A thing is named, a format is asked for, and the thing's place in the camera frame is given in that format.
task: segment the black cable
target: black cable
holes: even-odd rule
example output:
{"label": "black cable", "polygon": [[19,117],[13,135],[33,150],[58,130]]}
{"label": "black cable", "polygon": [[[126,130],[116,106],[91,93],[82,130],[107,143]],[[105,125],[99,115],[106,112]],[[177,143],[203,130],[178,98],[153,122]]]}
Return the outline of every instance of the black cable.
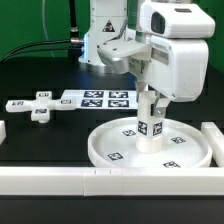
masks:
{"label": "black cable", "polygon": [[27,54],[27,53],[35,53],[35,52],[43,52],[43,51],[67,51],[69,48],[52,48],[52,49],[37,49],[37,50],[29,50],[29,51],[22,51],[22,52],[16,52],[13,54],[8,55],[7,57],[4,57],[2,60],[0,60],[0,63],[4,63],[9,58],[20,55],[20,54]]}
{"label": "black cable", "polygon": [[16,49],[10,51],[9,53],[7,53],[1,59],[1,61],[4,61],[4,58],[7,58],[9,55],[14,54],[14,53],[16,53],[18,51],[24,50],[26,48],[36,47],[36,46],[44,46],[44,45],[54,45],[54,44],[67,44],[67,43],[71,43],[71,40],[43,41],[43,42],[35,42],[35,43],[26,44],[26,45],[20,46],[20,47],[18,47]]}
{"label": "black cable", "polygon": [[78,35],[77,21],[76,21],[75,0],[69,0],[69,11],[70,11],[70,23],[71,23],[71,28],[74,29],[74,31],[71,31],[71,32],[72,32],[74,35]]}

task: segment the cable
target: cable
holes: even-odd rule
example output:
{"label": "cable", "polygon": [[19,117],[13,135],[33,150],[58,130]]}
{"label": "cable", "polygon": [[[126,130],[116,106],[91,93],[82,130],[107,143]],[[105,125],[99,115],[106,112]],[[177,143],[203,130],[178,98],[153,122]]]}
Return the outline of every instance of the cable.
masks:
{"label": "cable", "polygon": [[24,50],[26,48],[30,48],[30,47],[36,47],[36,46],[45,46],[45,45],[56,45],[56,44],[70,44],[71,40],[55,40],[55,41],[44,41],[44,42],[36,42],[36,43],[30,43],[30,44],[26,44],[23,46],[20,46],[12,51],[10,51],[9,53],[7,53],[2,59],[1,61],[4,61],[4,58],[7,58],[9,55],[17,53],[21,50]]}
{"label": "cable", "polygon": [[22,51],[22,52],[13,53],[13,54],[8,55],[7,57],[4,57],[2,60],[0,60],[0,63],[4,63],[9,58],[20,55],[20,54],[43,52],[43,51],[67,51],[67,50],[69,50],[69,48],[50,48],[50,49],[37,49],[37,50]]}
{"label": "cable", "polygon": [[49,36],[47,32],[47,26],[46,26],[46,2],[45,0],[42,0],[42,25],[44,30],[45,39],[49,41]]}
{"label": "cable", "polygon": [[70,11],[70,23],[71,23],[71,32],[74,32],[75,36],[79,37],[78,28],[77,28],[77,21],[76,21],[76,4],[75,0],[69,0],[69,11]]}

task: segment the cross-shaped block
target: cross-shaped block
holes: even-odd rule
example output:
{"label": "cross-shaped block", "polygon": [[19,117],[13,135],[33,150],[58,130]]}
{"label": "cross-shaped block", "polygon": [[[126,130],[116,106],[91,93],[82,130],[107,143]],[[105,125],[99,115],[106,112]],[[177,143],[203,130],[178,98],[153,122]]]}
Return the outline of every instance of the cross-shaped block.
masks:
{"label": "cross-shaped block", "polygon": [[31,120],[47,123],[50,120],[51,110],[75,110],[75,98],[52,100],[52,92],[37,92],[36,100],[10,100],[7,102],[8,112],[32,111]]}

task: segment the white plate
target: white plate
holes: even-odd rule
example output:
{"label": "white plate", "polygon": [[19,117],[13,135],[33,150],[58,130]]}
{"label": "white plate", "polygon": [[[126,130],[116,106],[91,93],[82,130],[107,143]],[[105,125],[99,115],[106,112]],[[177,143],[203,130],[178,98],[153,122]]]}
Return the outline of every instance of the white plate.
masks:
{"label": "white plate", "polygon": [[212,150],[197,129],[164,120],[162,150],[146,154],[136,149],[137,118],[123,118],[96,128],[88,139],[88,154],[96,167],[208,167]]}

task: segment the white cylinder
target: white cylinder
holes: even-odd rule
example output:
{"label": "white cylinder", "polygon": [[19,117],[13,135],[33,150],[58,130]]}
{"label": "white cylinder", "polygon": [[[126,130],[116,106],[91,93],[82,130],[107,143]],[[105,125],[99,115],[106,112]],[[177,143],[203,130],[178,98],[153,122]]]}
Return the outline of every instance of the white cylinder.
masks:
{"label": "white cylinder", "polygon": [[155,100],[154,91],[139,94],[136,148],[143,153],[156,153],[162,149],[164,118],[155,118],[151,115],[151,107]]}

